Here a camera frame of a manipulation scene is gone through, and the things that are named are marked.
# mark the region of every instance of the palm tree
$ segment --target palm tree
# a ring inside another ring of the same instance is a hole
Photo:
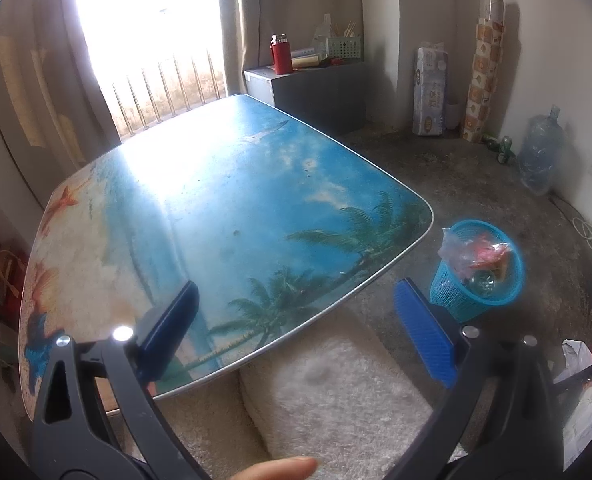
[[[409,245],[422,234],[429,222],[430,210],[423,202],[399,201],[398,213],[388,193],[380,193],[380,202],[372,216],[356,207],[343,207],[349,229],[335,233],[321,229],[299,231],[288,235],[288,240],[300,240],[309,244],[337,248],[345,253],[357,253],[360,258],[352,269],[336,280],[345,282],[351,276],[370,270],[373,264],[381,265],[390,260],[401,246]]]
[[[236,308],[241,317],[217,325],[209,330],[209,335],[229,335],[241,333],[239,339],[185,365],[185,370],[196,368],[247,341],[260,336],[254,348],[258,350],[271,338],[275,339],[285,332],[307,321],[319,313],[311,303],[330,290],[329,278],[312,276],[307,270],[295,274],[289,267],[277,270],[268,281],[268,287],[255,278],[250,278],[253,300],[238,298],[229,306]]]

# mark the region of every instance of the power cord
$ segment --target power cord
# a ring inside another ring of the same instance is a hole
[[[589,225],[588,222],[585,221],[585,219],[583,219],[583,217],[578,212],[578,209],[576,209],[574,206],[572,206],[563,197],[560,197],[555,193],[551,193],[549,195],[548,199],[550,200],[551,203],[553,203],[554,206],[556,206],[556,209],[558,209],[562,213],[562,215],[565,217],[565,220],[567,220],[570,224],[572,224],[572,227],[576,230],[576,232],[585,239],[585,241],[587,242],[587,245],[592,250],[592,226]],[[555,199],[560,200],[561,202],[564,202],[565,204],[567,204],[576,213],[578,213],[578,216],[574,216],[573,218],[570,219],[569,216],[567,216],[567,214],[556,203]]]

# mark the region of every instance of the silver bolt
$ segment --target silver bolt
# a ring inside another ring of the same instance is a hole
[[[533,335],[526,335],[522,338],[522,342],[527,346],[536,346],[538,344],[538,340]]]
[[[462,328],[462,334],[467,339],[476,339],[480,335],[480,330],[477,329],[475,326],[465,325]]]
[[[68,335],[62,335],[60,336],[57,340],[56,340],[56,346],[67,346],[68,344],[70,344],[71,341],[71,337]]]
[[[117,326],[112,332],[112,337],[116,339],[116,341],[124,342],[132,338],[134,335],[134,330],[132,330],[129,326]]]

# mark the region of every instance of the patterned roll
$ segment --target patterned roll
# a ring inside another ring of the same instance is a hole
[[[478,19],[476,26],[473,75],[463,123],[462,138],[469,142],[480,142],[483,137],[489,102],[496,91],[498,66],[503,59],[504,30],[504,1],[487,0],[485,15]]]

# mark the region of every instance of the blue table top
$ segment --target blue table top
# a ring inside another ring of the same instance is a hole
[[[432,224],[427,202],[306,124],[237,95],[138,134],[54,192],[20,324],[30,415],[54,340],[109,336],[191,279],[201,307],[169,395],[276,345],[374,280]],[[99,388],[108,410],[108,385]]]

